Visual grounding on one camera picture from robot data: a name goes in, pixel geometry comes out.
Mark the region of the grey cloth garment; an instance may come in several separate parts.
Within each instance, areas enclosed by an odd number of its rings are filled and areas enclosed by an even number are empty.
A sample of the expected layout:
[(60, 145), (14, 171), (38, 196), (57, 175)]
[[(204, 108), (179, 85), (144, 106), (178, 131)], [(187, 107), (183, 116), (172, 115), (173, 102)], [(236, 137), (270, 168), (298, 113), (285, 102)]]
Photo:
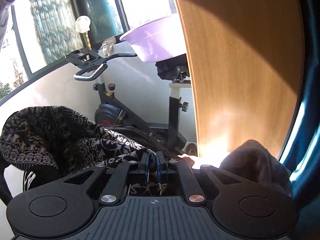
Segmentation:
[(231, 152), (220, 168), (290, 196), (291, 172), (256, 140), (248, 140)]

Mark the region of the white round lamp ornament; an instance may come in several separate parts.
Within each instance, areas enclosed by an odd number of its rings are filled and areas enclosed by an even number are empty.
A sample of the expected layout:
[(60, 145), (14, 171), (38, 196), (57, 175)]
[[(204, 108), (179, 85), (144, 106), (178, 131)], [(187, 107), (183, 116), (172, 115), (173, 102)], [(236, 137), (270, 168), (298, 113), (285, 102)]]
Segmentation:
[(84, 34), (86, 38), (87, 47), (89, 50), (92, 49), (91, 42), (89, 40), (88, 32), (90, 31), (91, 20), (88, 16), (79, 16), (75, 21), (75, 31)]

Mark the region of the wooden board panel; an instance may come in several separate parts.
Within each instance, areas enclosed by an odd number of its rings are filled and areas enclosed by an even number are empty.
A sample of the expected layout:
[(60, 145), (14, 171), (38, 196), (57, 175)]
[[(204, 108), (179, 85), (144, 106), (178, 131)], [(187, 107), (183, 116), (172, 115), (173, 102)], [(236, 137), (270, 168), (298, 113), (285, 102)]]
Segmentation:
[(298, 0), (176, 0), (187, 46), (198, 153), (243, 142), (280, 155), (295, 113), (304, 37)]

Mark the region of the black exercise bike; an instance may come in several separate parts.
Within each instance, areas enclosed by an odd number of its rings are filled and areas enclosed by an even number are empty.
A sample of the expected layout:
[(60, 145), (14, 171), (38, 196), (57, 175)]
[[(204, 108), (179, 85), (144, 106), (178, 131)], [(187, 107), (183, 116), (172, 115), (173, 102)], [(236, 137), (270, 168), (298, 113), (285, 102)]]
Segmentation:
[(194, 104), (184, 56), (175, 61), (176, 80), (158, 76), (155, 63), (144, 63), (132, 49), (82, 48), (66, 55), (78, 68), (74, 79), (92, 82), (100, 105), (95, 122), (132, 126), (158, 139), (171, 152), (197, 155)]

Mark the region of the black patterned knit sweater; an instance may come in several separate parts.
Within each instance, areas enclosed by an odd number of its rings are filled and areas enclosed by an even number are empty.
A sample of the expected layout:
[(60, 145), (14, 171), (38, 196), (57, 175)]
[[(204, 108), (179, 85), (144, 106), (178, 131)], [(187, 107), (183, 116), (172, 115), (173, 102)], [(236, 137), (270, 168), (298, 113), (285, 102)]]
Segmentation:
[(42, 183), (96, 163), (116, 168), (156, 152), (176, 158), (158, 136), (131, 126), (99, 125), (64, 106), (28, 107), (13, 113), (1, 133), (1, 172), (9, 166), (33, 172)]

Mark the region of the purple plastic basin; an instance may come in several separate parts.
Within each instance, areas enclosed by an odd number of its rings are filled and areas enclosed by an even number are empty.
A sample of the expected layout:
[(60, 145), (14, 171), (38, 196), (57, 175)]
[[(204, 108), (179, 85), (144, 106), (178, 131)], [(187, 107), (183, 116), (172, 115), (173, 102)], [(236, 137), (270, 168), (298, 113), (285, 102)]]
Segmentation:
[(143, 62), (159, 62), (187, 52), (178, 13), (148, 22), (121, 35)]

